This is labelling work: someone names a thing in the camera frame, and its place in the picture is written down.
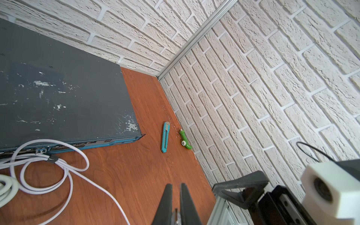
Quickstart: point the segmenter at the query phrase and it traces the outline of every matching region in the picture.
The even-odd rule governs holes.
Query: scratched paint
[[[55,86],[55,84],[49,84],[48,82],[42,82],[42,81],[34,81],[34,84],[36,86],[43,86],[43,87]]]

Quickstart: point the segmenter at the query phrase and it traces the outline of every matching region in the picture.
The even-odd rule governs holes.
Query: wooden desk
[[[173,208],[180,207],[180,184],[186,183],[202,223],[205,225],[215,204],[205,175],[194,153],[181,146],[179,122],[155,77],[122,69],[143,134],[135,143],[84,150],[90,167],[82,172],[118,200],[132,225],[151,224],[167,183],[173,184]],[[161,152],[162,126],[170,121],[167,153]],[[58,156],[83,168],[83,158],[74,152]],[[19,173],[21,167],[15,168]],[[27,182],[44,187],[58,182],[63,170],[36,162],[26,171]],[[49,224],[126,224],[115,203],[101,190],[73,175],[74,190],[69,205]],[[36,225],[54,215],[65,202],[69,181],[43,195],[18,194],[0,208],[0,224]]]

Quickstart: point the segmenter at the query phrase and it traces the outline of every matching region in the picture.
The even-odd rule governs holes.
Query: white cable
[[[18,156],[17,154],[25,146],[27,146],[29,144],[33,144],[33,143],[38,143],[38,142],[56,143],[56,144],[61,144],[61,145],[64,145],[66,147],[69,147],[69,148],[73,149],[74,151],[78,152],[85,159],[86,167],[83,168],[83,169],[76,168],[76,167],[73,167],[73,166],[70,166],[69,164],[67,164],[67,162],[65,160],[58,159],[55,162],[55,164],[58,165],[59,167],[61,167],[64,170],[64,176],[61,179],[61,181],[59,181],[58,183],[56,183],[56,184],[54,184],[52,186],[46,187],[46,188],[35,188],[35,187],[32,187],[32,186],[28,185],[26,183],[26,181],[25,181],[25,178],[24,178],[24,174],[25,174],[25,170],[26,170],[27,166],[32,162],[47,161],[50,156],[44,155],[44,154],[32,154],[32,153],[22,154],[22,155]],[[22,164],[24,164],[24,167],[21,169],[20,183],[18,183],[18,181],[16,179],[14,167],[18,166],[18,165],[22,165]],[[99,188],[103,192],[105,192],[108,196],[110,196],[114,200],[114,202],[116,203],[117,207],[120,209],[122,215],[124,216],[124,218],[126,220],[126,223],[128,225],[130,225],[129,220],[127,219],[124,211],[122,210],[120,204],[115,199],[115,197],[112,196],[112,194],[110,194],[107,190],[100,187],[99,185],[97,185],[96,183],[89,180],[87,177],[85,177],[84,175],[82,175],[82,174],[80,174],[78,172],[78,171],[85,171],[85,170],[88,169],[88,167],[89,167],[89,159],[87,158],[87,156],[81,150],[79,150],[78,148],[76,148],[76,147],[74,147],[72,145],[69,145],[69,144],[67,144],[65,142],[57,141],[57,140],[51,140],[51,139],[38,139],[38,140],[33,140],[33,141],[26,142],[25,144],[22,144],[20,147],[18,147],[16,149],[16,151],[13,153],[11,158],[0,160],[0,169],[10,168],[10,175],[11,175],[11,177],[9,177],[9,176],[5,176],[5,175],[0,174],[0,182],[5,183],[5,186],[3,186],[0,183],[0,208],[3,205],[5,205],[6,203],[8,203],[16,195],[18,189],[20,189],[23,192],[28,193],[28,194],[45,194],[45,193],[49,193],[49,192],[57,189],[60,185],[62,185],[62,183],[65,181],[66,177],[69,177],[70,191],[69,191],[69,196],[68,196],[65,204],[63,205],[63,207],[54,216],[52,216],[47,221],[40,223],[39,225],[45,225],[45,224],[49,223],[50,221],[55,219],[65,209],[65,207],[67,206],[67,204],[70,201],[70,198],[71,198],[71,195],[72,195],[72,190],[73,190],[73,181],[72,181],[71,174],[69,173],[69,171],[71,171],[74,174],[76,174],[79,177],[86,180],[87,182],[91,183],[95,187]]]

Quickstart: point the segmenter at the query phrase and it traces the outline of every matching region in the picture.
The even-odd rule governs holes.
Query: aluminum corner trim
[[[200,26],[175,56],[157,74],[160,81],[196,45],[196,43],[229,11],[238,0],[224,0],[213,14]]]

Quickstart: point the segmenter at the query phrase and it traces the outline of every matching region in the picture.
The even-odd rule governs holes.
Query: teal utility knife
[[[164,128],[162,129],[162,145],[161,145],[162,152],[166,152],[167,140],[169,138],[169,131],[170,131],[170,122],[165,122]]]

